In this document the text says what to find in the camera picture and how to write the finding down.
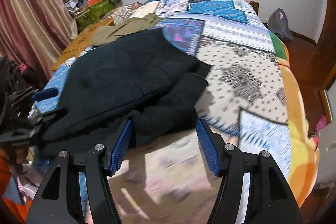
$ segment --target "pink slipper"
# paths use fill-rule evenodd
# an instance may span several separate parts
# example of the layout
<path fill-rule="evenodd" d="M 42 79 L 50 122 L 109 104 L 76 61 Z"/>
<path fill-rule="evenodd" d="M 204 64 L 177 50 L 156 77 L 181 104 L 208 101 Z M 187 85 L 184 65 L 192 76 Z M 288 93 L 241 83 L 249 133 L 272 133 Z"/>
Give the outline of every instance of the pink slipper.
<path fill-rule="evenodd" d="M 326 126 L 327 126 L 327 117 L 323 115 L 315 126 L 315 133 L 319 133 Z"/>

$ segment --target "red and gold curtain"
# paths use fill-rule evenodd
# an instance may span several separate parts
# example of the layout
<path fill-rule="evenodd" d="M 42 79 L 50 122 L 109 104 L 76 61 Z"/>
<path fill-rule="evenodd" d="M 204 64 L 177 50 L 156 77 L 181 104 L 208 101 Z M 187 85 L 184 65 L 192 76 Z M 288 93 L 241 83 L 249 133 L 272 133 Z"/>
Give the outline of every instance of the red and gold curtain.
<path fill-rule="evenodd" d="M 44 81 L 76 35 L 63 0 L 0 0 L 0 55 L 26 63 Z"/>

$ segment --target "bed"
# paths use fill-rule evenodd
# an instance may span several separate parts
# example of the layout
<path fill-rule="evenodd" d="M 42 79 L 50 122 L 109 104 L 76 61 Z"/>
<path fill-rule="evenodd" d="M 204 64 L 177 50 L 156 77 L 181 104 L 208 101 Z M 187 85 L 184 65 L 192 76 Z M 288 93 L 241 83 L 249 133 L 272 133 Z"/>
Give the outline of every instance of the bed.
<path fill-rule="evenodd" d="M 243 0 L 148 0 L 128 17 L 149 13 L 162 18 L 154 28 L 162 28 L 171 44 L 213 65 L 195 106 L 199 117 L 242 151 L 268 150 L 301 206 L 315 183 L 319 151 L 307 137 L 302 97 L 281 41 Z M 61 93 L 75 61 L 62 64 L 46 88 L 56 86 Z M 36 107 L 50 111 L 58 98 Z M 123 223 L 206 223 L 220 183 L 195 130 L 128 150 L 109 178 Z M 236 223 L 244 221 L 248 188 L 246 175 Z M 89 207 L 86 222 L 92 223 Z"/>

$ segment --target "black garment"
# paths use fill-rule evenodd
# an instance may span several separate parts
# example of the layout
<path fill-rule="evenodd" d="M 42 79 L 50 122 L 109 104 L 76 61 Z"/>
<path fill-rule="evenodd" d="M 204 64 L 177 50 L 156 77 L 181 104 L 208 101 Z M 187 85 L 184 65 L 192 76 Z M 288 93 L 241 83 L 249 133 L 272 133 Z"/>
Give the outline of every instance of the black garment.
<path fill-rule="evenodd" d="M 113 134 L 127 116 L 135 143 L 196 126 L 194 105 L 211 66 L 144 30 L 103 45 L 71 67 L 58 108 L 68 114 L 42 136 L 43 155 L 86 152 Z"/>

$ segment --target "pink and brown blurred fabric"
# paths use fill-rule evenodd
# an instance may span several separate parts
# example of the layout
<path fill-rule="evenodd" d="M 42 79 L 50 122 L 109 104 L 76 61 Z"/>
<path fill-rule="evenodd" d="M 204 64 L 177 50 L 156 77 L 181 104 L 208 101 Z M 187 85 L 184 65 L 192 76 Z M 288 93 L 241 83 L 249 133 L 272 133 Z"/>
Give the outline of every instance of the pink and brown blurred fabric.
<path fill-rule="evenodd" d="M 76 36 L 63 0 L 0 0 L 0 55 L 26 63 L 44 81 Z"/>

